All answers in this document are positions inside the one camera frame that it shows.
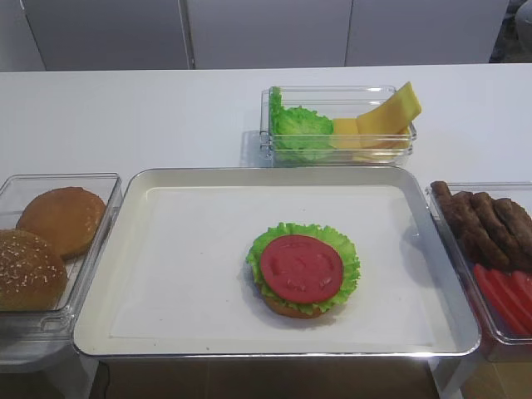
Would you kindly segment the plain golden bun half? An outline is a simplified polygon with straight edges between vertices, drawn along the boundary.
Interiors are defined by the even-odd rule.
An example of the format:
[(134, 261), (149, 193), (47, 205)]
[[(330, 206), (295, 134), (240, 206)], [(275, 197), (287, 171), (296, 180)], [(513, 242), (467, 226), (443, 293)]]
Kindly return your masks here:
[(83, 255), (106, 211), (98, 196), (82, 187), (63, 187), (35, 197), (16, 228), (46, 240), (63, 259)]

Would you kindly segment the silver metal baking tray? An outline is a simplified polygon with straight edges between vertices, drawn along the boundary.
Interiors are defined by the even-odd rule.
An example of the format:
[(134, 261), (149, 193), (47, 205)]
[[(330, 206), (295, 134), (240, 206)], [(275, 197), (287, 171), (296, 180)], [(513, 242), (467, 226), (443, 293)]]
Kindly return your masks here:
[[(267, 307), (245, 258), (280, 222), (355, 244), (346, 303), (307, 320)], [(153, 169), (129, 183), (73, 341), (95, 357), (430, 357), (475, 351), (480, 329), (403, 169)]]

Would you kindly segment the green lettuce leaves in container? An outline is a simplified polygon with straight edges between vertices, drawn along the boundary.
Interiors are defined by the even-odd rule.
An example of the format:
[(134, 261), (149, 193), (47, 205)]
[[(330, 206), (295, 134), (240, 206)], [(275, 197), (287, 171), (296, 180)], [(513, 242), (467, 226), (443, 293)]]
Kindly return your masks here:
[(270, 133), (280, 160), (314, 162), (331, 153), (333, 121), (302, 106), (286, 108), (282, 93), (274, 86), (269, 93)]

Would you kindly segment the clear plastic bun container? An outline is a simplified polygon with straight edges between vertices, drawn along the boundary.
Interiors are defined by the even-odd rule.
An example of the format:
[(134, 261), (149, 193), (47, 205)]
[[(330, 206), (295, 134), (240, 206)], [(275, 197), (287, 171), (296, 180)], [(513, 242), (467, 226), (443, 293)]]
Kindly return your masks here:
[(106, 211), (91, 242), (81, 256), (63, 259), (67, 271), (66, 289), (53, 310), (14, 311), (1, 309), (1, 336), (24, 340), (66, 339), (90, 285), (111, 221), (121, 202), (121, 179), (116, 174), (14, 175), (1, 188), (1, 231), (17, 229), (26, 206), (38, 195), (63, 187), (82, 187), (98, 195)]

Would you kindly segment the brown beef patty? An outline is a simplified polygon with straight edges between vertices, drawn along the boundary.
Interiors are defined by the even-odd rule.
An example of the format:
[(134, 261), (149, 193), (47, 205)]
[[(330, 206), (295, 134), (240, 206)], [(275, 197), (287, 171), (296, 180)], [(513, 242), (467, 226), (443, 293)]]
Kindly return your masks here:
[(431, 190), (466, 257), (487, 268), (509, 270), (509, 257), (489, 236), (472, 207), (472, 193), (461, 191), (452, 195), (442, 180), (433, 181)]

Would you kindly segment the red tomato slice on burger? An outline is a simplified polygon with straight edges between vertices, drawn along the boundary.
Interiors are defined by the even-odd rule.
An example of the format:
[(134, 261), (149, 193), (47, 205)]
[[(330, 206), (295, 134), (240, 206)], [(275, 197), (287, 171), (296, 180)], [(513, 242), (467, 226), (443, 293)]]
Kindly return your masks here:
[(339, 253), (319, 239), (300, 234), (284, 235), (269, 243), (260, 256), (259, 267), (266, 284), (292, 303), (329, 300), (344, 280)]

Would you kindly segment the brown patty in row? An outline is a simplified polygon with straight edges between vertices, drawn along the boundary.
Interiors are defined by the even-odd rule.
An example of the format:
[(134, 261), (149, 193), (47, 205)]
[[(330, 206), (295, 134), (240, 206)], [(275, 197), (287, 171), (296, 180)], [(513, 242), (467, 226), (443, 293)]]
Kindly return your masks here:
[(531, 218), (510, 198), (494, 200), (495, 212), (521, 246), (531, 244)]
[(512, 199), (461, 191), (451, 196), (451, 217), (470, 261), (506, 272), (531, 270), (531, 218)]
[(510, 272), (531, 270), (531, 218), (510, 198), (494, 199), (486, 192), (470, 199), (473, 259), (487, 268)]

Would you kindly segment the green lettuce leaf on bun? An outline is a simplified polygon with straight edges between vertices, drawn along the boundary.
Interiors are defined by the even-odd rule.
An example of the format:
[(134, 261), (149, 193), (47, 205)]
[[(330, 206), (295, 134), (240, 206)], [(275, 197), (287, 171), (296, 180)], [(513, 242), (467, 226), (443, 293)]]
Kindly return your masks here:
[(340, 233), (339, 231), (330, 226), (322, 227), (318, 224), (306, 225), (295, 223), (280, 223), (274, 227), (268, 228), (266, 232), (262, 233), (258, 238), (255, 239), (246, 256), (246, 263), (251, 268), (254, 283), (262, 284), (264, 286), (263, 293), (266, 293), (268, 296), (275, 298), (280, 303), (287, 303), (290, 307), (298, 308), (299, 310), (305, 313), (310, 313), (309, 309), (311, 304), (321, 305), (325, 302), (323, 301), (320, 303), (311, 304), (292, 303), (280, 298), (266, 284), (264, 276), (262, 275), (259, 267), (260, 256), (266, 246), (274, 239), (290, 234), (300, 234), (314, 237), (323, 241), (325, 244), (332, 246), (339, 253), (344, 266), (344, 280), (342, 287), (336, 295), (338, 297), (344, 298), (346, 302), (357, 289), (358, 279), (360, 278), (361, 264), (357, 256), (357, 251), (354, 243), (345, 234)]

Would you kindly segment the clear patty and tomato container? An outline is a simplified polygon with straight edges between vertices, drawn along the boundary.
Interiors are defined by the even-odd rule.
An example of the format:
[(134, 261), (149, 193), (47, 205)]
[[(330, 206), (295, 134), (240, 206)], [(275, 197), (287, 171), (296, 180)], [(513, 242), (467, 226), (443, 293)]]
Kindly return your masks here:
[[(446, 183), (452, 195), (455, 195), (461, 191), (471, 193), (486, 192), (494, 199), (510, 198), (521, 205), (531, 218), (531, 184), (529, 182)], [(472, 263), (466, 257), (461, 245), (447, 224), (436, 198), (432, 193), (431, 184), (427, 188), (426, 192), (429, 196), (430, 211), (436, 223), (436, 227), (438, 228), (440, 236), (445, 243), (455, 270), (485, 333), (490, 335), (492, 340), (503, 345), (529, 345), (531, 343), (531, 337), (517, 337), (516, 335), (512, 334), (508, 329), (508, 326), (500, 318), (500, 315), (483, 296), (476, 282), (475, 275), (473, 274), (473, 268), (478, 263)], [(529, 272), (522, 270), (501, 272), (512, 273), (514, 271), (521, 271), (531, 275), (531, 270)]]

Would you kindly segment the clear lettuce and cheese container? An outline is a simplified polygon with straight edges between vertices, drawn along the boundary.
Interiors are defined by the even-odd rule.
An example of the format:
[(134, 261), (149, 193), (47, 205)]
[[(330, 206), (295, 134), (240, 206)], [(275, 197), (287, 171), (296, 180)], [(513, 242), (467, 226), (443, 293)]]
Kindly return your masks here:
[[(278, 86), (282, 93), (282, 104), (286, 108), (302, 106), (316, 111), (320, 116), (331, 119), (354, 118), (369, 112), (390, 98), (400, 88), (394, 86)], [(333, 150), (326, 157), (314, 162), (295, 162), (280, 160), (273, 147), (273, 137), (269, 122), (269, 93), (266, 89), (261, 98), (260, 149), (272, 165), (400, 165), (413, 152), (416, 129), (412, 123), (407, 127), (411, 135), (411, 147), (408, 153), (384, 162), (354, 162), (347, 160), (338, 150)]]

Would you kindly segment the red tomato slices in container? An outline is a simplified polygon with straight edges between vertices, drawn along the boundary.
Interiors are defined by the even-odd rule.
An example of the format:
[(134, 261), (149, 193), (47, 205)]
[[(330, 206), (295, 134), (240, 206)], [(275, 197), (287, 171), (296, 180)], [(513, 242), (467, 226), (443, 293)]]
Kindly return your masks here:
[(517, 337), (531, 337), (531, 275), (503, 273), (480, 264), (473, 268), (483, 296)]

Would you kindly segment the upright yellow cheese slice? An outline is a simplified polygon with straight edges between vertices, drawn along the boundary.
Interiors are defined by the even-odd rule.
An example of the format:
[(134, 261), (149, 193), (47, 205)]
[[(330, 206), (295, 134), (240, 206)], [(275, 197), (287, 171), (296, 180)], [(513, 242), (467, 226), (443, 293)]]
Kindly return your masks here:
[(410, 81), (377, 108), (357, 117), (361, 135), (395, 135), (421, 114), (421, 104)]

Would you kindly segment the sesame seed top bun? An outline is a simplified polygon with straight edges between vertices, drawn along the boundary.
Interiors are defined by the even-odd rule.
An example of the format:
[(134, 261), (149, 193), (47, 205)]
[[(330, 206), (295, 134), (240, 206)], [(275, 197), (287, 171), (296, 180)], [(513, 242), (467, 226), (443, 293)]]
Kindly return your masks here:
[(66, 286), (66, 266), (48, 242), (19, 229), (1, 231), (3, 311), (53, 310)]

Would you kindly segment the bottom burger bun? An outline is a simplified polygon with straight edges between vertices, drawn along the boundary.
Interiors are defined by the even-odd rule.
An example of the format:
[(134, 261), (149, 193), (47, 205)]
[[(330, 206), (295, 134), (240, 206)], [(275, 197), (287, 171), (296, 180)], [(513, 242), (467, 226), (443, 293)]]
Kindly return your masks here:
[(338, 297), (337, 295), (328, 301), (325, 301), (321, 305), (310, 305), (310, 313), (305, 313), (299, 310), (298, 308), (290, 307), (287, 303), (280, 303), (275, 298), (268, 296), (266, 293), (263, 293), (264, 286), (260, 283), (254, 284), (259, 291), (262, 299), (267, 304), (267, 306), (275, 313), (289, 317), (289, 318), (301, 318), (301, 319), (311, 319), (317, 318), (322, 314), (326, 313), (331, 307), (345, 302), (345, 299)]

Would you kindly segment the white parchment paper sheet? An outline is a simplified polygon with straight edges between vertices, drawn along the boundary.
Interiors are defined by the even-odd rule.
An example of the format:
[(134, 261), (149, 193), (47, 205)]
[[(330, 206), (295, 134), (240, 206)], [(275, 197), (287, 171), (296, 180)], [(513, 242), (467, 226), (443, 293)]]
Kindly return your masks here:
[[(125, 212), (119, 264), (131, 269), (112, 337), (178, 352), (436, 352), (449, 337), (425, 235), (391, 185), (154, 188)], [(362, 276), (314, 320), (273, 313), (245, 262), (280, 222), (331, 226), (357, 248)]]

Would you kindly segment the flat yellow cheese slices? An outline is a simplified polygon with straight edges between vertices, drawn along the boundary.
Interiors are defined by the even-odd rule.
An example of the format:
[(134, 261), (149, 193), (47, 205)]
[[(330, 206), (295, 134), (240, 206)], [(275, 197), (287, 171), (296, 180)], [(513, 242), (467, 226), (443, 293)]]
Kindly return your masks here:
[(354, 162), (384, 162), (405, 155), (411, 147), (408, 128), (393, 134), (363, 133), (354, 118), (333, 120), (331, 145), (347, 160)]

